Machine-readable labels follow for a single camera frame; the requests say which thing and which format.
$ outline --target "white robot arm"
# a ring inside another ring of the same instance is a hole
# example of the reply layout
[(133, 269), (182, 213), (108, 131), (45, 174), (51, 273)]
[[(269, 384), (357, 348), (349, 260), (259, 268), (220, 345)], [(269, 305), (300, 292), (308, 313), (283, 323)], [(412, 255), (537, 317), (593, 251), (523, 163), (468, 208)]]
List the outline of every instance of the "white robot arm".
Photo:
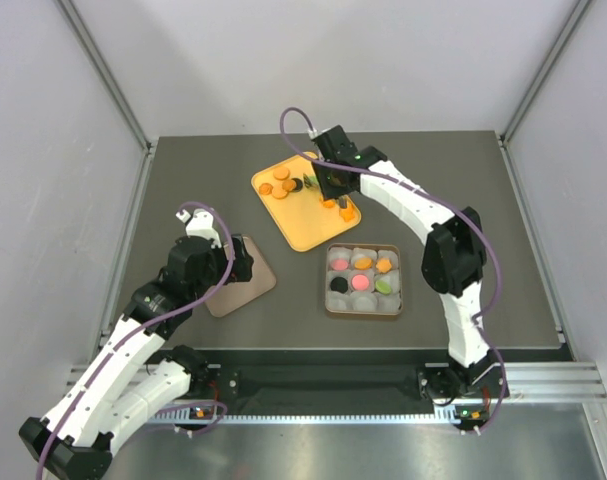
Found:
[[(478, 380), (493, 362), (480, 332), (481, 319), (473, 317), (481, 310), (486, 262), (485, 248), (477, 236), (451, 210), (426, 198), (429, 195), (399, 172), (385, 154), (374, 147), (357, 150), (341, 126), (320, 134), (310, 131), (310, 138), (319, 149), (313, 167), (326, 199), (358, 191), (396, 215), (425, 246), (421, 270), (443, 303), (449, 356), (462, 370), (462, 383)], [(478, 214), (469, 207), (464, 213), (480, 229)]]
[[(42, 418), (28, 418), (19, 431), (38, 461), (53, 431), (59, 429), (45, 466), (61, 480), (101, 478), (123, 444), (176, 398), (189, 392), (214, 400), (205, 357), (185, 346), (175, 347), (147, 379), (127, 390), (139, 368), (192, 312), (154, 327), (142, 328), (142, 324), (192, 304), (220, 281), (228, 262), (210, 213), (182, 211), (177, 217), (187, 236), (170, 250), (167, 266), (132, 295), (106, 345), (63, 400)], [(232, 243), (234, 263), (227, 282), (247, 282), (253, 259), (241, 235), (233, 235)]]
[[(397, 179), (398, 182), (403, 181), (417, 190), (421, 189), (404, 177), (389, 160), (378, 161), (369, 170), (384, 173)], [(361, 175), (360, 188), (361, 194), (383, 205), (410, 227), (423, 245), (426, 244), (433, 225), (445, 224), (454, 218), (447, 208), (414, 195), (398, 183)], [(450, 336), (448, 352), (464, 367), (469, 367), (483, 359), (489, 350), (472, 321), (472, 315), (481, 310), (480, 294), (481, 281), (471, 283), (463, 290), (460, 297), (450, 293), (440, 294)]]

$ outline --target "metal frame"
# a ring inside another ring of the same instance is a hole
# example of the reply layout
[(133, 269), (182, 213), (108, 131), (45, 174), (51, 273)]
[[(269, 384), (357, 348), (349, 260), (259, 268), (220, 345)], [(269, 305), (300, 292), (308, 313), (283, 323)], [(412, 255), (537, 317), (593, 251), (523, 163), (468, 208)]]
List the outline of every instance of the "metal frame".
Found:
[(98, 326), (98, 330), (95, 331), (94, 335), (91, 337), (92, 342), (87, 352), (88, 363), (92, 361), (99, 351), (99, 347), (102, 345), (101, 341), (109, 337), (111, 326), (116, 321), (115, 313), (118, 294), (121, 290), (121, 284), (123, 283), (125, 266), (130, 256), (132, 238), (134, 237), (136, 224), (138, 222), (139, 214), (141, 213), (143, 197), (145, 196), (147, 182), (150, 179), (155, 152), (156, 144), (152, 145), (150, 150), (144, 152), (141, 165), (139, 166), (132, 197), (130, 198), (128, 205), (127, 217), (125, 218), (123, 230), (121, 231), (117, 244), (116, 255), (112, 262), (112, 274), (105, 294), (104, 307), (101, 313), (101, 323)]
[(110, 96), (110, 98), (112, 98), (114, 106), (119, 110), (119, 112), (121, 112), (121, 115), (123, 115), (123, 119), (125, 120), (127, 126), (130, 128), (132, 135), (134, 135), (136, 141), (141, 145), (141, 148), (145, 149), (146, 151), (149, 151), (152, 147), (152, 143), (145, 135), (141, 124), (137, 120), (136, 115), (134, 115), (130, 104), (127, 102), (123, 91), (119, 87), (119, 84), (114, 78), (110, 67), (103, 58), (101, 51), (97, 47), (96, 42), (92, 37), (92, 34), (86, 27), (85, 22), (83, 21), (83, 18), (81, 17), (81, 14), (77, 10), (73, 1), (54, 0), (54, 3), (56, 3), (57, 7), (59, 8), (59, 11), (61, 12), (68, 25), (74, 32), (74, 35), (76, 36), (77, 40), (81, 44), (81, 47), (85, 51), (88, 60), (98, 73), (99, 78), (105, 86), (108, 95)]
[(567, 322), (565, 322), (565, 310), (559, 298), (558, 290), (556, 288), (554, 277), (551, 273), (547, 255), (545, 254), (545, 250), (541, 245), (541, 237), (532, 217), (532, 208), (530, 206), (530, 202), (528, 201), (525, 190), (522, 187), (523, 182), (521, 180), (521, 176), (518, 172), (518, 168), (514, 162), (514, 157), (512, 156), (509, 146), (500, 138), (498, 139), (498, 142), (499, 148), (501, 149), (501, 154), (503, 155), (503, 160), (505, 162), (505, 168), (507, 169), (510, 182), (512, 183), (512, 188), (514, 189), (516, 202), (519, 206), (519, 210), (521, 211), (521, 217), (523, 217), (523, 224), (525, 225), (525, 230), (530, 240), (530, 245), (532, 246), (534, 259), (536, 261), (539, 274), (541, 275), (543, 288), (545, 290), (548, 302), (550, 303), (550, 309), (552, 311), (552, 316), (554, 317), (557, 332), (559, 333), (560, 340), (563, 343), (568, 344), (570, 351), (572, 352), (572, 357), (577, 359), (578, 357), (572, 350), (573, 345), (575, 345), (572, 338), (572, 333), (566, 325)]
[[(213, 365), (213, 368), (221, 370), (224, 367)], [(129, 388), (134, 388), (143, 382), (150, 373), (154, 373), (157, 366), (150, 366), (149, 372), (146, 367), (140, 368), (130, 381)], [(234, 370), (243, 371), (244, 366), (234, 366)], [(75, 383), (85, 373), (87, 367), (76, 366), (72, 370), (68, 380), (68, 388), (72, 388)], [(585, 406), (596, 404), (607, 407), (607, 393), (603, 386), (603, 381), (599, 375), (596, 364), (591, 362), (533, 362), (533, 363), (507, 363), (506, 372), (508, 384), (510, 385), (511, 395), (504, 400), (505, 405), (520, 403), (527, 404), (568, 404), (579, 403)], [(241, 388), (243, 376), (231, 376), (234, 378), (234, 388)], [(481, 398), (459, 399), (453, 403), (456, 405), (479, 405)], [(355, 423), (369, 424), (373, 419), (380, 419), (383, 423), (451, 423), (454, 419), (451, 414), (452, 409), (444, 409), (437, 406), (430, 406), (431, 413), (404, 414), (390, 411), (389, 413), (378, 415), (287, 415), (287, 414), (266, 414), (266, 415), (228, 415), (224, 420), (228, 424), (283, 424), (297, 423), (301, 419), (304, 423)], [(593, 416), (605, 424), (605, 410), (590, 410)], [(201, 423), (201, 420), (189, 420), (185, 411), (178, 411), (176, 414), (161, 414), (153, 417), (150, 423), (174, 424), (181, 423)]]
[(561, 54), (565, 51), (570, 39), (573, 37), (574, 33), (579, 27), (579, 24), (581, 23), (581, 20), (583, 20), (587, 14), (588, 8), (592, 3), (593, 0), (578, 0), (574, 4), (574, 8), (563, 23), (561, 31), (554, 40), (552, 47), (545, 55), (543, 63), (541, 63), (541, 66), (538, 68), (536, 75), (534, 75), (534, 78), (525, 91), (525, 94), (519, 102), (516, 111), (508, 122), (505, 133), (501, 135), (501, 139), (504, 142), (509, 142), (512, 137), (514, 137), (516, 130), (519, 128), (519, 125), (532, 106), (532, 102), (541, 91), (541, 88), (543, 88), (543, 85), (545, 85), (550, 73), (552, 73), (552, 70), (556, 66)]
[[(103, 58), (99, 48), (96, 46), (91, 33), (85, 26), (81, 15), (73, 4), (73, 0), (54, 0), (62, 15), (70, 25), (72, 31), (77, 37), (88, 59), (97, 71), (101, 81), (106, 87), (108, 95), (112, 98), (115, 106), (123, 115), (123, 118), (128, 125), (132, 135), (145, 151), (145, 158), (141, 164), (141, 170), (136, 181), (136, 186), (130, 202), (130, 209), (126, 224), (119, 239), (117, 255), (113, 264), (113, 275), (108, 285), (107, 298), (105, 308), (102, 314), (102, 322), (99, 327), (101, 334), (107, 333), (107, 329), (113, 320), (116, 307), (117, 292), (120, 288), (125, 264), (129, 255), (131, 238), (138, 220), (142, 198), (145, 192), (145, 187), (150, 173), (150, 166), (154, 157), (154, 148), (148, 137), (145, 135), (143, 128), (138, 122), (134, 112), (128, 104), (125, 95), (120, 89), (114, 75), (111, 72), (107, 62)], [(519, 208), (523, 216), (525, 226), (530, 238), (530, 243), (534, 250), (536, 262), (541, 272), (543, 284), (546, 294), (550, 301), (552, 312), (559, 329), (559, 336), (568, 337), (570, 347), (574, 345), (571, 334), (564, 325), (563, 319), (565, 314), (561, 301), (554, 284), (552, 275), (550, 274), (549, 265), (540, 244), (539, 234), (536, 225), (533, 222), (531, 209), (523, 189), (521, 188), (521, 180), (515, 166), (513, 156), (510, 152), (509, 142), (514, 137), (519, 126), (526, 117), (532, 103), (544, 87), (547, 79), (553, 71), (555, 65), (569, 41), (578, 29), (581, 21), (587, 14), (592, 0), (578, 0), (568, 18), (566, 19), (563, 28), (559, 32), (553, 45), (548, 50), (545, 59), (537, 70), (532, 82), (528, 86), (522, 100), (517, 109), (512, 115), (506, 130), (498, 138), (499, 146), (503, 153), (505, 165), (510, 175), (514, 191), (516, 193)], [(96, 341), (90, 348), (88, 360), (98, 351), (100, 336), (96, 336)], [(370, 364), (372, 358), (367, 352), (361, 352), (365, 356), (363, 364)], [(251, 358), (252, 352), (242, 352), (241, 357)], [(264, 354), (259, 353), (259, 357), (263, 358)], [(404, 352), (391, 352), (391, 358), (402, 360)], [(323, 356), (326, 360), (333, 358), (333, 354), (328, 357)], [(538, 362), (528, 364), (507, 364), (508, 382), (512, 389), (512, 396), (506, 401), (508, 408), (510, 404), (527, 402), (527, 403), (582, 403), (585, 409), (587, 421), (590, 425), (592, 437), (595, 447), (601, 459), (603, 469), (607, 476), (607, 395), (596, 365), (592, 363), (577, 363), (577, 362)], [(72, 370), (70, 381), (74, 381), (76, 376), (83, 371), (83, 367), (75, 367)], [(135, 380), (146, 373), (139, 372)], [(416, 414), (416, 415), (370, 415), (364, 416), (312, 416), (312, 417), (292, 417), (288, 415), (280, 416), (234, 416), (231, 415), (225, 420), (225, 423), (444, 423), (451, 421), (451, 415), (447, 409), (435, 411), (432, 414)], [(156, 418), (154, 423), (174, 423), (176, 418)]]

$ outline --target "metal corner post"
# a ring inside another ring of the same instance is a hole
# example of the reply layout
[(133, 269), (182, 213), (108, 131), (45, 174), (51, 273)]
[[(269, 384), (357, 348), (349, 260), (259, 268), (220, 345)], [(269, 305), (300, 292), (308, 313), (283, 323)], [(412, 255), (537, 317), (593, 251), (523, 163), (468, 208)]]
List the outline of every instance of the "metal corner post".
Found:
[(536, 75), (532, 79), (532, 82), (528, 86), (525, 91), (525, 95), (521, 99), (516, 111), (512, 114), (510, 121), (507, 124), (505, 132), (501, 134), (501, 139), (505, 143), (509, 143), (510, 140), (514, 137), (516, 130), (521, 125), (521, 122), (527, 115), (530, 107), (532, 106), (532, 102), (534, 102), (535, 98), (538, 96), (539, 92), (545, 82), (547, 81), (550, 73), (554, 69), (555, 65), (558, 63), (559, 58), (565, 51), (565, 48), (569, 44), (571, 38), (574, 36), (574, 33), (579, 27), (581, 20), (585, 17), (590, 5), (592, 5), (593, 0), (577, 0), (572, 11), (567, 17), (567, 20), (563, 24), (563, 28), (559, 32), (558, 36), (554, 40), (552, 47), (545, 55), (543, 63), (538, 68)]
[(107, 62), (103, 58), (101, 51), (96, 45), (92, 34), (88, 30), (81, 14), (78, 9), (74, 5), (72, 0), (54, 0), (54, 3), (58, 6), (59, 11), (70, 25), (70, 28), (74, 32), (77, 40), (83, 47), (90, 63), (96, 70), (101, 79), (101, 82), (105, 85), (107, 92), (109, 93), (112, 101), (116, 108), (123, 115), (123, 119), (125, 123), (127, 123), (132, 135), (136, 138), (136, 141), (141, 145), (146, 151), (149, 151), (152, 147), (152, 143), (145, 135), (141, 124), (137, 120), (132, 108), (130, 107), (123, 91), (119, 87), (112, 71), (110, 70)]

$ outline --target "purple cable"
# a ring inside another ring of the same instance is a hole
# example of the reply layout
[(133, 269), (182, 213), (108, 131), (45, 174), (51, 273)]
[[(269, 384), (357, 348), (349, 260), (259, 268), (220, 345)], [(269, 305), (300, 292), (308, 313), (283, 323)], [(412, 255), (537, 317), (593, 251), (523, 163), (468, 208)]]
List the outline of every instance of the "purple cable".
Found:
[[(212, 216), (216, 219), (217, 223), (221, 227), (221, 230), (223, 230), (223, 235), (225, 236), (225, 240), (227, 241), (227, 244), (232, 245), (232, 235), (230, 234), (230, 230), (227, 228), (227, 225), (225, 225), (225, 222), (223, 221), (223, 219), (219, 216), (219, 214), (213, 208), (208, 207), (207, 205), (204, 205), (200, 202), (185, 202), (183, 205), (181, 205), (179, 207), (178, 211), (181, 212), (187, 207), (202, 208), (206, 212), (209, 212), (210, 214), (212, 214)], [(132, 338), (134, 335), (136, 335), (140, 331), (145, 330), (149, 327), (152, 327), (158, 323), (164, 322), (165, 320), (172, 318), (176, 315), (179, 315), (183, 312), (191, 310), (191, 309), (201, 305), (206, 300), (208, 300), (210, 297), (212, 297), (212, 295), (216, 294), (216, 292), (218, 292), (220, 290), (220, 288), (225, 284), (225, 282), (227, 281), (227, 278), (230, 276), (230, 273), (232, 272), (233, 265), (234, 265), (234, 249), (230, 248), (229, 258), (227, 261), (227, 267), (225, 268), (225, 272), (223, 272), (223, 276), (221, 277), (221, 280), (219, 280), (219, 283), (217, 283), (214, 286), (214, 288), (210, 289), (201, 298), (195, 300), (194, 302), (192, 302), (188, 305), (185, 305), (184, 307), (177, 308), (176, 310), (172, 310), (171, 312), (164, 313), (163, 315), (159, 315), (158, 317), (155, 317), (152, 320), (148, 320), (147, 322), (141, 324), (139, 327), (135, 328), (130, 333), (128, 333), (126, 336), (124, 336), (114, 346), (114, 351), (115, 352), (118, 351), (130, 338)], [(99, 366), (96, 368), (96, 370), (94, 370), (94, 372), (92, 372), (92, 375), (90, 375), (90, 377), (87, 380), (87, 383), (84, 385), (84, 387), (86, 389), (88, 389), (88, 388), (90, 388), (90, 386), (92, 386), (92, 384), (94, 383), (96, 378), (103, 371), (103, 369), (105, 368), (105, 366), (108, 364), (108, 362), (110, 361), (110, 359), (113, 356), (114, 356), (113, 353), (109, 353), (105, 356), (105, 358), (103, 358), (103, 360), (101, 361)], [(65, 425), (65, 422), (68, 421), (68, 419), (70, 418), (70, 415), (72, 415), (72, 412), (76, 409), (77, 405), (83, 398), (83, 395), (85, 395), (84, 391), (80, 391), (78, 393), (76, 398), (74, 398), (72, 403), (70, 403), (70, 406), (67, 408), (67, 410), (61, 417), (61, 420), (58, 422), (56, 427), (54, 427), (54, 430), (52, 430), (52, 433), (50, 434), (47, 441), (45, 442), (45, 445), (43, 446), (43, 450), (41, 451), (41, 455), (39, 456), (39, 463), (38, 463), (38, 466), (36, 469), (36, 480), (43, 480), (43, 470), (45, 468), (45, 460), (47, 459), (47, 456), (50, 453), (52, 444), (54, 443), (54, 440), (56, 439), (56, 437), (60, 433), (61, 429)], [(210, 424), (210, 425), (216, 425), (216, 423), (218, 423), (218, 421), (212, 422), (212, 424)]]
[(496, 358), (499, 362), (499, 367), (501, 369), (501, 377), (503, 379), (503, 383), (501, 385), (501, 392), (500, 392), (499, 398), (496, 402), (496, 406), (494, 407), (494, 411), (490, 415), (490, 418), (487, 420), (487, 422), (482, 427), (479, 428), (479, 433), (484, 432), (494, 422), (496, 414), (498, 413), (499, 409), (501, 408), (501, 404), (503, 403), (503, 399), (505, 398), (505, 394), (507, 393), (507, 378), (506, 378), (506, 372), (505, 372), (505, 362), (503, 361), (503, 357), (501, 356), (501, 353), (499, 352), (498, 348), (496, 348), (492, 343), (490, 343), (488, 341), (487, 335), (485, 334), (485, 331), (483, 330), (483, 328), (481, 328), (480, 322), (478, 320), (480, 317), (482, 317), (483, 315), (488, 313), (490, 310), (492, 310), (496, 306), (496, 303), (498, 302), (499, 297), (501, 296), (501, 292), (503, 291), (503, 274), (501, 273), (501, 266), (499, 264), (499, 260), (496, 255), (496, 252), (494, 251), (494, 248), (492, 248), (492, 245), (490, 244), (490, 241), (483, 234), (481, 229), (467, 215), (465, 215), (458, 208), (456, 208), (454, 205), (450, 204), (449, 202), (446, 202), (445, 200), (441, 200), (440, 198), (435, 197), (423, 190), (416, 189), (416, 188), (408, 185), (405, 182), (399, 182), (396, 178), (391, 177), (389, 175), (385, 175), (383, 173), (372, 172), (372, 171), (366, 170), (364, 168), (350, 167), (349, 165), (338, 165), (335, 163), (323, 162), (321, 160), (317, 160), (316, 158), (310, 157), (305, 152), (303, 152), (299, 147), (297, 147), (294, 144), (294, 142), (292, 142), (292, 140), (290, 140), (290, 137), (285, 132), (285, 117), (290, 112), (296, 112), (299, 115), (301, 115), (305, 119), (305, 122), (307, 123), (308, 129), (310, 131), (315, 131), (315, 129), (314, 129), (314, 125), (312, 124), (312, 120), (310, 119), (310, 117), (300, 108), (288, 107), (283, 111), (283, 113), (281, 114), (281, 118), (279, 119), (279, 127), (281, 130), (281, 136), (283, 137), (283, 140), (285, 141), (285, 143), (287, 143), (296, 154), (298, 154), (299, 156), (305, 158), (306, 160), (309, 160), (310, 162), (312, 162), (316, 165), (319, 165), (321, 167), (331, 168), (334, 170), (343, 170), (345, 172), (359, 173), (361, 175), (370, 175), (372, 177), (377, 177), (377, 178), (381, 178), (383, 180), (387, 180), (389, 182), (402, 186), (403, 188), (411, 191), (412, 193), (414, 193), (415, 195), (418, 195), (421, 198), (424, 198), (425, 200), (429, 200), (430, 202), (441, 205), (442, 207), (445, 207), (448, 210), (450, 210), (454, 215), (459, 217), (461, 220), (463, 220), (463, 222), (465, 222), (465, 224), (470, 227), (470, 229), (476, 234), (476, 236), (479, 238), (479, 240), (485, 247), (487, 254), (492, 259), (492, 264), (494, 265), (494, 270), (496, 272), (496, 288), (494, 289), (494, 294), (492, 295), (492, 299), (490, 300), (490, 302), (485, 307), (483, 307), (478, 313), (475, 313), (474, 315), (472, 315), (472, 323), (474, 323), (474, 326), (478, 330), (479, 335), (481, 336), (483, 341), (485, 343), (487, 343), (490, 350), (492, 350), (492, 352), (494, 352), (494, 354), (496, 355)]

